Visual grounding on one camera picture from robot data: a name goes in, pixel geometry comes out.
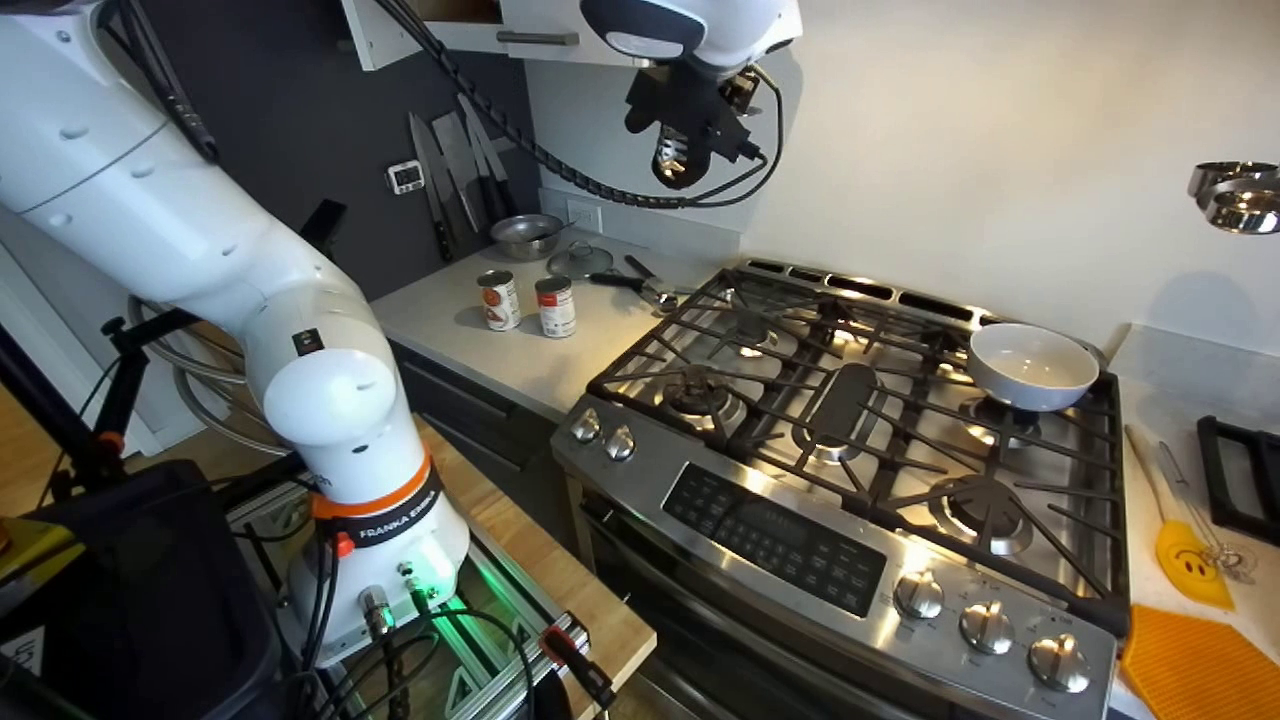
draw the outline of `orange object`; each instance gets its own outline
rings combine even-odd
[[[330,554],[342,559],[342,555],[357,554],[357,540],[353,540],[349,532],[337,532],[337,536],[330,536]]]
[[[1166,576],[1173,589],[1185,597],[1230,610],[1230,589],[1224,573],[1210,564],[1210,550],[1199,540],[1199,532],[1185,522],[1163,522],[1157,532],[1157,564]]]
[[[1157,720],[1280,718],[1280,670],[1230,625],[1132,610],[1119,673]]]
[[[384,518],[399,505],[406,505],[432,478],[432,464],[419,464],[395,494],[367,501],[367,505],[337,505],[328,496],[310,496],[310,518],[314,522],[359,522],[359,518]]]

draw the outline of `white plate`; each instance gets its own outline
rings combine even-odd
[[[1034,326],[987,326],[969,338],[969,373],[1001,406],[1059,413],[1101,378],[1094,354]]]

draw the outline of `control knob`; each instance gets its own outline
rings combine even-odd
[[[1046,688],[1078,698],[1087,688],[1087,666],[1082,652],[1076,650],[1076,638],[1045,638],[1027,652],[1032,678]]]
[[[600,413],[585,410],[570,424],[570,441],[590,446],[600,435]]]
[[[913,573],[896,580],[892,597],[907,618],[920,619],[937,619],[943,612],[943,589],[931,580],[931,573]]]
[[[630,451],[636,451],[630,429],[618,424],[618,429],[606,435],[605,451],[606,451],[606,462],[615,462],[615,464],[618,464],[618,462],[630,462]]]
[[[1001,604],[969,604],[960,612],[960,638],[969,650],[1004,657],[1010,650],[1010,625]]]

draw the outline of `oven door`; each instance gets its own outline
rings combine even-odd
[[[610,501],[585,496],[580,512],[600,580],[660,633],[651,679],[694,718],[975,718],[745,604]]]

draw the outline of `kitchen backsplash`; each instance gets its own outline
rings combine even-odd
[[[1194,160],[1280,160],[1277,0],[804,0],[804,40],[766,69],[788,153],[755,203],[630,211],[549,180],[549,207],[665,255],[864,271],[1094,343],[1148,320],[1280,354],[1280,236],[1210,232],[1185,192]],[[528,64],[533,117],[565,160],[655,188],[651,137],[618,129],[629,82]],[[766,114],[750,126],[766,148]]]

